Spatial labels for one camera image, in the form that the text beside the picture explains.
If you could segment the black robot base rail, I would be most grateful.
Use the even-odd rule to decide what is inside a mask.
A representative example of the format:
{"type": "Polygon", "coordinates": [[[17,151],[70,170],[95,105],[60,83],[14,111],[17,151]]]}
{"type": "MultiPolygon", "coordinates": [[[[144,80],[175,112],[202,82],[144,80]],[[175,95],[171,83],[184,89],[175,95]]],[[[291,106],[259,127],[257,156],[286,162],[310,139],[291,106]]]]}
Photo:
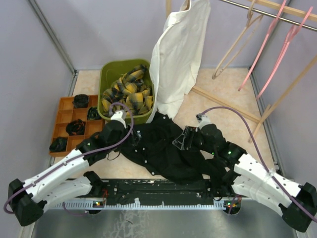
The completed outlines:
{"type": "Polygon", "coordinates": [[[230,197],[233,190],[212,187],[209,179],[183,185],[165,179],[104,179],[98,190],[80,198],[106,199],[107,205],[127,205],[139,199],[141,205],[212,205],[213,199],[230,197]]]}

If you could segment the pink hanger with plaid shirt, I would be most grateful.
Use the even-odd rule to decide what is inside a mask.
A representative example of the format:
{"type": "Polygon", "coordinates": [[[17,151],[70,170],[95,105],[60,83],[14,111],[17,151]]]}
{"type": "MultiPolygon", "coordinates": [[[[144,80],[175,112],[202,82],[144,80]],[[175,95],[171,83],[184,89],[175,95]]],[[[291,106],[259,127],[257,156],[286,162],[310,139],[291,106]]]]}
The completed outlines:
{"type": "Polygon", "coordinates": [[[264,38],[264,40],[263,40],[263,43],[262,43],[262,45],[261,45],[261,47],[260,47],[260,49],[259,49],[259,52],[258,52],[258,54],[257,54],[257,56],[256,56],[256,58],[255,58],[255,60],[254,60],[254,62],[253,62],[253,64],[252,64],[252,66],[250,67],[249,72],[248,72],[246,78],[244,79],[244,81],[242,82],[242,84],[240,85],[240,87],[238,88],[238,91],[241,91],[241,89],[245,86],[247,80],[249,79],[251,73],[253,72],[253,70],[254,70],[254,68],[255,68],[255,66],[256,66],[256,64],[257,64],[257,62],[258,62],[258,60],[259,60],[259,58],[260,58],[260,56],[261,56],[261,54],[262,54],[262,52],[263,52],[263,50],[264,50],[264,47],[265,47],[265,45],[266,45],[266,43],[267,43],[267,41],[268,41],[268,38],[269,38],[270,34],[273,32],[273,30],[275,29],[275,27],[276,27],[276,25],[277,25],[277,23],[278,23],[278,21],[279,21],[279,17],[280,17],[280,15],[282,14],[282,11],[283,11],[283,9],[284,9],[286,3],[287,3],[287,0],[284,0],[283,3],[281,4],[281,7],[279,8],[279,11],[278,11],[276,17],[275,17],[274,20],[270,23],[270,25],[269,25],[269,27],[268,27],[268,29],[267,29],[267,32],[266,32],[266,36],[265,36],[265,38],[264,38]]]}

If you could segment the pink plastic hanger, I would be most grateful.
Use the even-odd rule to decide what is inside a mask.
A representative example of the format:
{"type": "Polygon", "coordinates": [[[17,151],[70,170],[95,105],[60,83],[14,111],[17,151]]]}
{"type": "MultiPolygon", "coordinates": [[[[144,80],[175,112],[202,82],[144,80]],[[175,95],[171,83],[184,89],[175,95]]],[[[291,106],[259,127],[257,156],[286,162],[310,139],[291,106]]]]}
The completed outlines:
{"type": "Polygon", "coordinates": [[[289,45],[290,43],[293,41],[294,37],[298,34],[298,32],[301,30],[301,28],[303,27],[303,25],[305,24],[305,22],[307,21],[307,19],[309,18],[309,15],[312,13],[312,10],[313,10],[313,6],[311,6],[309,8],[309,10],[306,12],[302,22],[300,23],[299,26],[296,26],[296,25],[292,25],[291,28],[289,29],[286,37],[285,37],[285,40],[284,40],[284,43],[283,43],[283,46],[281,48],[281,51],[280,51],[280,54],[275,62],[275,65],[272,69],[272,72],[270,74],[270,76],[268,77],[266,83],[264,84],[263,88],[261,89],[261,91],[259,92],[259,94],[257,95],[256,99],[258,100],[261,95],[264,93],[264,91],[266,90],[267,86],[270,84],[271,80],[273,79],[275,73],[277,72],[288,48],[289,48],[289,45]]]}

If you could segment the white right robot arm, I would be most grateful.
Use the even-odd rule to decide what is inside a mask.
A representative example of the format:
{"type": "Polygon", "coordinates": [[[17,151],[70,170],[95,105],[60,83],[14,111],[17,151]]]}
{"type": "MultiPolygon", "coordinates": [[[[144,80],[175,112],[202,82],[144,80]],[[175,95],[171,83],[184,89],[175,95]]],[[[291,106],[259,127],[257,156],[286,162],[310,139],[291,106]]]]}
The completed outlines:
{"type": "Polygon", "coordinates": [[[317,213],[317,190],[310,183],[300,185],[273,170],[266,170],[240,146],[226,141],[215,124],[187,126],[173,141],[180,150],[198,149],[213,154],[230,170],[221,184],[227,196],[249,197],[270,208],[291,228],[306,232],[317,213]]]}

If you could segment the cream white garment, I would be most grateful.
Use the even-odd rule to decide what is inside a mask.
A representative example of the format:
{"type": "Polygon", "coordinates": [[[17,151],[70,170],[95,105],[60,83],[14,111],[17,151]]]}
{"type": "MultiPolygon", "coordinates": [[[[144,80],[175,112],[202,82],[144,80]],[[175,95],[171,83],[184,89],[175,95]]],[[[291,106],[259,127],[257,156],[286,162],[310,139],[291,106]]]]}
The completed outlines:
{"type": "Polygon", "coordinates": [[[150,62],[154,112],[175,118],[196,84],[210,12],[208,0],[187,0],[167,17],[150,62]]]}

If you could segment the yellow plaid shirt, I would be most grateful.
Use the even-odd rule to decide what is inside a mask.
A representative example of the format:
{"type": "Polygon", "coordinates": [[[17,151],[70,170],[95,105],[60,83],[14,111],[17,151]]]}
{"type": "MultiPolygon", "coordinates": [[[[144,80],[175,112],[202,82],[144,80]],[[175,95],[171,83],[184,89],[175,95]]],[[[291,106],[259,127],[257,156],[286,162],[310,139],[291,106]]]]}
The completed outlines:
{"type": "Polygon", "coordinates": [[[116,102],[126,105],[134,116],[144,115],[152,109],[154,103],[152,87],[144,83],[147,71],[145,65],[137,65],[104,90],[101,96],[104,116],[109,117],[110,112],[123,109],[120,105],[110,108],[111,104],[116,102]]]}

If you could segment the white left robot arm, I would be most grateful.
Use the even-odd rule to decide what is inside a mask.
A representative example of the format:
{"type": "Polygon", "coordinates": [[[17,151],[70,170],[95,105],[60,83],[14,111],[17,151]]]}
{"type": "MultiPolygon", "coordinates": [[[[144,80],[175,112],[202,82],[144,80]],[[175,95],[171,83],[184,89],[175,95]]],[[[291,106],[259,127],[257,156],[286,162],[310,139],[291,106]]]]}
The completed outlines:
{"type": "Polygon", "coordinates": [[[25,181],[13,180],[8,186],[4,212],[15,215],[24,227],[69,199],[99,196],[103,191],[103,181],[94,171],[87,171],[74,180],[70,180],[70,176],[87,169],[123,145],[137,145],[140,138],[140,132],[133,125],[117,120],[107,123],[102,131],[84,139],[50,168],[25,181]]]}

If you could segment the black garment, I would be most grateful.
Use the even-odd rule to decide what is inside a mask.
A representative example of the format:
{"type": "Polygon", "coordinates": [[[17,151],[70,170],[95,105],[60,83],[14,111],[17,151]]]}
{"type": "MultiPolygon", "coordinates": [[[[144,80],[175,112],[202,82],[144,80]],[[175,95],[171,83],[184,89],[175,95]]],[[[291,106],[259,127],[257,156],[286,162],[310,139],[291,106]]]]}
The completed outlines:
{"type": "Polygon", "coordinates": [[[151,123],[137,124],[135,131],[141,133],[136,146],[124,143],[120,153],[128,160],[145,167],[153,175],[161,175],[179,185],[202,180],[210,176],[211,187],[220,189],[224,168],[218,169],[214,162],[206,160],[200,150],[179,150],[172,144],[183,130],[167,115],[157,112],[151,123]]]}

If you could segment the beige wooden hanger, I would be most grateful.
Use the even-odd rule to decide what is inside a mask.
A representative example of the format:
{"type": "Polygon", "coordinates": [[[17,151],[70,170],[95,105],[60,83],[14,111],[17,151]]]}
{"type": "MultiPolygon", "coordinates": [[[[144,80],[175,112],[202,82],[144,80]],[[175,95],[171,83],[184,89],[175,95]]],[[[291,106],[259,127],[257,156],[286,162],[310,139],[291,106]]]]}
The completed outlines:
{"type": "Polygon", "coordinates": [[[225,55],[222,57],[221,61],[218,63],[213,75],[212,75],[212,79],[216,79],[218,76],[220,76],[225,69],[228,68],[228,66],[237,58],[237,56],[241,53],[241,51],[244,49],[244,47],[248,44],[248,42],[250,41],[250,39],[253,37],[254,32],[257,30],[257,28],[259,27],[262,18],[263,18],[263,14],[259,14],[256,17],[253,17],[253,7],[255,4],[256,0],[251,1],[251,4],[249,6],[248,12],[247,12],[247,21],[246,21],[246,25],[243,28],[243,30],[241,31],[241,33],[239,34],[239,36],[236,38],[236,40],[233,42],[233,44],[230,46],[230,48],[228,49],[228,51],[225,53],[225,55]],[[254,25],[254,28],[250,31],[248,37],[245,39],[244,43],[242,43],[240,45],[240,48],[235,52],[235,54],[233,54],[233,50],[236,48],[236,46],[238,45],[238,43],[242,40],[243,36],[245,35],[245,33],[252,27],[252,25],[254,25]]]}

